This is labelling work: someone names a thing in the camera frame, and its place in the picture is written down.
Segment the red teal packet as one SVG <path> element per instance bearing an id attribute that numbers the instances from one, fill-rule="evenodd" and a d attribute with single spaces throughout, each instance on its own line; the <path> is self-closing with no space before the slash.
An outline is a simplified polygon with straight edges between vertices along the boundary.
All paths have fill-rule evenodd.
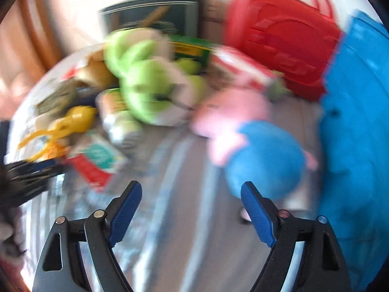
<path id="1" fill-rule="evenodd" d="M 128 164 L 128 158 L 95 131 L 81 136 L 67 160 L 96 192 L 109 188 Z"/>

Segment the yellow plastic tongs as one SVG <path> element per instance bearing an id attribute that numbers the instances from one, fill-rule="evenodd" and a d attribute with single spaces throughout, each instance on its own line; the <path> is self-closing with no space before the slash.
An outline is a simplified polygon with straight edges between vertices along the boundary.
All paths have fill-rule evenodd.
<path id="1" fill-rule="evenodd" d="M 75 106 L 70 108 L 64 117 L 52 121 L 48 129 L 36 130 L 23 138 L 18 149 L 26 147 L 38 137 L 45 137 L 45 144 L 39 152 L 36 152 L 28 160 L 49 160 L 65 157 L 69 146 L 63 140 L 75 134 L 83 134 L 90 130 L 95 122 L 97 109 L 91 106 Z"/>

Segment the George pig blue plush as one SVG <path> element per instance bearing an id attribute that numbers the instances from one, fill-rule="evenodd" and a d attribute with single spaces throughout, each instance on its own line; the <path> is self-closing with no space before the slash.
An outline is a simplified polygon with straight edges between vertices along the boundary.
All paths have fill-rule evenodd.
<path id="1" fill-rule="evenodd" d="M 272 122 L 270 101 L 258 90 L 224 88 L 199 103 L 191 131 L 207 139 L 210 161 L 223 168 L 239 198 L 250 181 L 273 201 L 291 194 L 318 161 L 297 139 Z"/>

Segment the grey striped bed sheet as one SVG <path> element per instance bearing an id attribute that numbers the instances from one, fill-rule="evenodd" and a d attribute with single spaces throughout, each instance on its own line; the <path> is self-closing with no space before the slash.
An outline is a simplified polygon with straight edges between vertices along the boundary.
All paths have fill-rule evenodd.
<path id="1" fill-rule="evenodd" d="M 14 114 L 6 160 L 35 154 L 44 138 L 17 149 L 34 130 L 34 105 L 55 90 L 65 73 L 97 49 L 90 46 L 64 58 L 28 93 Z M 275 102 L 274 122 L 320 159 L 315 103 L 292 96 Z M 134 291 L 250 291 L 270 249 L 252 225 L 240 222 L 241 201 L 231 196 L 224 172 L 211 164 L 207 139 L 177 127 L 143 125 L 127 165 L 102 192 L 95 192 L 71 166 L 50 180 L 49 189 L 21 207 L 24 265 L 32 288 L 35 268 L 58 216 L 86 218 L 105 208 L 131 180 L 142 185 L 142 200 L 124 239 L 113 252 Z"/>

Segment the brown bear plush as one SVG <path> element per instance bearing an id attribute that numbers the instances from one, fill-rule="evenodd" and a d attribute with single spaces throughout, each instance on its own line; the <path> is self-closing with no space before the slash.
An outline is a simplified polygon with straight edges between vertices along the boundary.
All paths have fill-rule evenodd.
<path id="1" fill-rule="evenodd" d="M 92 52 L 85 59 L 85 64 L 78 66 L 74 72 L 74 78 L 79 84 L 100 91 L 118 87 L 118 78 L 106 66 L 104 49 Z"/>

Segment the green frog plush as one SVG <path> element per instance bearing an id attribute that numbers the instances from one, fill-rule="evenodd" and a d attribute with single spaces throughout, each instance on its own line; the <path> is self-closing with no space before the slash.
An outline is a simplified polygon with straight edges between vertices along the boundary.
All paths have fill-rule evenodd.
<path id="1" fill-rule="evenodd" d="M 104 46 L 107 68 L 119 79 L 122 99 L 139 121 L 176 127 L 202 101 L 206 81 L 200 63 L 176 59 L 170 38 L 161 31 L 116 30 Z"/>

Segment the green box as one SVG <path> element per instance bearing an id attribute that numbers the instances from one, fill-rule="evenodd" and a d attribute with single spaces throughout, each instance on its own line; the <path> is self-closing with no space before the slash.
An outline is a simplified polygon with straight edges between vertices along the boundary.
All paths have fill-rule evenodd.
<path id="1" fill-rule="evenodd" d="M 175 58 L 193 59 L 205 69 L 208 66 L 208 58 L 214 49 L 215 44 L 200 38 L 191 38 L 182 35 L 169 35 Z"/>

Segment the red white tissue pack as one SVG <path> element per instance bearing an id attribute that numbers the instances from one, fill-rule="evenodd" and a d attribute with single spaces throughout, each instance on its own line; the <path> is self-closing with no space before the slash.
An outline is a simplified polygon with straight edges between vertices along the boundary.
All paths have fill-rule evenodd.
<path id="1" fill-rule="evenodd" d="M 211 51 L 207 80 L 216 90 L 228 86 L 253 88 L 264 92 L 271 101 L 292 92 L 286 88 L 282 73 L 229 46 L 217 46 Z"/>

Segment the red plastic suitcase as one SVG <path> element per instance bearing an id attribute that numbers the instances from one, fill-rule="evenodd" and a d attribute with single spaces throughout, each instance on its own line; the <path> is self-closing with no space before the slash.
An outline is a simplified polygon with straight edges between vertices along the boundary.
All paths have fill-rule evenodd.
<path id="1" fill-rule="evenodd" d="M 223 41 L 281 72 L 296 96 L 317 101 L 340 35 L 331 0 L 230 0 Z"/>

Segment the black gift box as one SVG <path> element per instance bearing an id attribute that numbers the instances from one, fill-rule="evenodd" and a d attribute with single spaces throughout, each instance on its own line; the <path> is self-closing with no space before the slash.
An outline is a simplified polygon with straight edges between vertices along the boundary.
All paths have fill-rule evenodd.
<path id="1" fill-rule="evenodd" d="M 154 28 L 196 38 L 202 0 L 128 0 L 99 11 L 106 30 Z"/>

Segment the wooden bed frame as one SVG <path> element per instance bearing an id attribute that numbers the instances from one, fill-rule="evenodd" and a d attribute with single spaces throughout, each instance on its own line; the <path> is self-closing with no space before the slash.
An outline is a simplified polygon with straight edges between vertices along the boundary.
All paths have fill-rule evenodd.
<path id="1" fill-rule="evenodd" d="M 22 21 L 33 49 L 46 71 L 63 59 L 46 0 L 18 0 Z"/>

